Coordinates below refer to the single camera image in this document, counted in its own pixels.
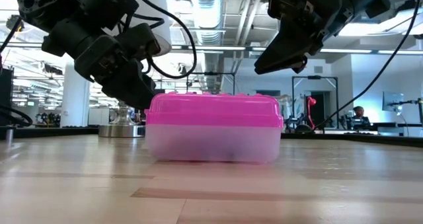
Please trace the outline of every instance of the pink plastic container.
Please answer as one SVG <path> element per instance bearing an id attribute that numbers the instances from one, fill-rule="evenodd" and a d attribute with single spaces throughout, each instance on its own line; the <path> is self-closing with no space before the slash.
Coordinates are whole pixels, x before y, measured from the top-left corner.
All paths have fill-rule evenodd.
<path id="1" fill-rule="evenodd" d="M 279 155 L 282 117 L 270 96 L 159 94 L 145 113 L 146 143 L 160 160 L 268 163 Z"/>

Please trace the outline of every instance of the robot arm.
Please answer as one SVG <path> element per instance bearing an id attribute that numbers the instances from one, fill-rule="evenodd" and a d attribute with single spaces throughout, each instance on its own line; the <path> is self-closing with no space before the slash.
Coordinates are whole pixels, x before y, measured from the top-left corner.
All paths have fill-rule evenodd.
<path id="1" fill-rule="evenodd" d="M 389 0 L 269 0 L 268 14 L 281 21 L 280 32 L 255 71 L 260 75 L 291 68 L 299 73 L 307 64 L 305 54 L 315 55 L 361 12 L 373 18 L 389 9 Z"/>
<path id="2" fill-rule="evenodd" d="M 152 79 L 141 72 L 141 60 L 160 52 L 148 24 L 108 35 L 124 15 L 131 18 L 136 0 L 18 0 L 23 20 L 49 33 L 42 50 L 56 56 L 68 53 L 75 70 L 102 91 L 135 108 L 148 108 L 154 96 Z"/>

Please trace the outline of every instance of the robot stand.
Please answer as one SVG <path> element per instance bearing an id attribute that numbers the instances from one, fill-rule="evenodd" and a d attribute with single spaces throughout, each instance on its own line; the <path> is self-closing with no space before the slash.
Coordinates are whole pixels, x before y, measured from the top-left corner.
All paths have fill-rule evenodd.
<path id="1" fill-rule="evenodd" d="M 119 104 L 116 119 L 106 126 L 100 126 L 99 137 L 137 138 L 145 136 L 145 126 L 139 126 L 130 118 L 131 109 L 124 103 Z"/>

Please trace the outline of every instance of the wooden tabletop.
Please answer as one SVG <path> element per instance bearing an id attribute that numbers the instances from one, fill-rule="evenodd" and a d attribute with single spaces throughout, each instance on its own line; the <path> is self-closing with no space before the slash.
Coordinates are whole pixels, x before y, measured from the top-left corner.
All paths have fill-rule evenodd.
<path id="1" fill-rule="evenodd" d="M 282 140 L 249 165 L 157 162 L 142 139 L 0 141 L 0 223 L 422 224 L 423 149 Z"/>

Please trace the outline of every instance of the container lid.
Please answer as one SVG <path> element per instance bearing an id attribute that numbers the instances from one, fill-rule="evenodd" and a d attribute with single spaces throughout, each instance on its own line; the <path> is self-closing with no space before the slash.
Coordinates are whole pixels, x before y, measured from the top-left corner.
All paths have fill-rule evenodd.
<path id="1" fill-rule="evenodd" d="M 282 127 L 278 101 L 261 94 L 158 94 L 145 113 L 147 124 Z"/>

